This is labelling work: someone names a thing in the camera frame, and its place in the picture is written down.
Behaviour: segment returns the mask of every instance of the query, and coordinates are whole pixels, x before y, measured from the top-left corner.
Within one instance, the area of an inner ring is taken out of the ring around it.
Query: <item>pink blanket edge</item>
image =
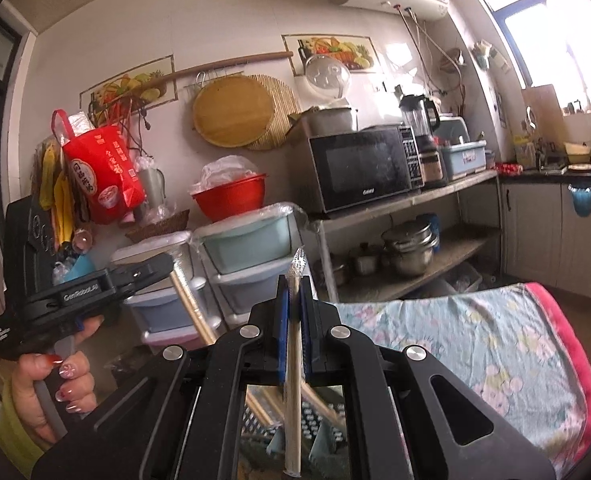
[[[540,302],[549,323],[566,348],[587,402],[587,423],[576,453],[575,460],[577,461],[591,444],[591,364],[589,364],[584,348],[555,298],[540,283],[526,283],[525,285]]]

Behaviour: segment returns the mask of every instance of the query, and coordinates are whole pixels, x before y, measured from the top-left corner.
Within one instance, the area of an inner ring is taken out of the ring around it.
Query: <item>fruit picture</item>
[[[139,99],[144,107],[154,108],[178,99],[175,81],[151,85],[157,78],[174,72],[173,55],[162,57],[115,75],[80,93],[80,109],[92,116],[98,126],[105,124],[107,116],[111,121],[128,112],[121,95]]]
[[[282,36],[285,48],[291,50],[294,75],[304,74],[311,56],[323,54],[337,59],[351,72],[381,72],[371,38],[338,34],[295,34]]]

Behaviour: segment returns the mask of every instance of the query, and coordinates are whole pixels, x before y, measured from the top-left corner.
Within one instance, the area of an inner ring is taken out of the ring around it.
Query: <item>blue gripper pad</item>
[[[278,380],[284,384],[287,375],[287,333],[289,328],[289,289],[282,289],[280,300],[280,336],[278,338]]]

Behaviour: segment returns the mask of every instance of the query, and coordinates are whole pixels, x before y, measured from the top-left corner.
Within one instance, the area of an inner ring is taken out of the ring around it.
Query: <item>floral blanket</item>
[[[591,366],[541,285],[337,307],[378,345],[429,350],[541,448],[558,478],[591,443]]]

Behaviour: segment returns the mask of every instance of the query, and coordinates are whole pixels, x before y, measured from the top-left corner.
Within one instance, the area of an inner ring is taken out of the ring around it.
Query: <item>wooden cutting board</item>
[[[533,86],[522,90],[525,105],[530,106],[535,118],[535,139],[544,137],[563,149],[569,141],[569,132],[553,85]]]
[[[196,130],[221,148],[238,148],[258,140],[273,116],[269,91],[259,81],[241,75],[215,80],[193,103]]]
[[[257,151],[279,148],[287,141],[287,132],[291,128],[289,115],[300,111],[296,95],[280,79],[270,75],[258,74],[250,77],[262,83],[264,88],[269,91],[273,99],[275,114],[267,132],[246,147]]]

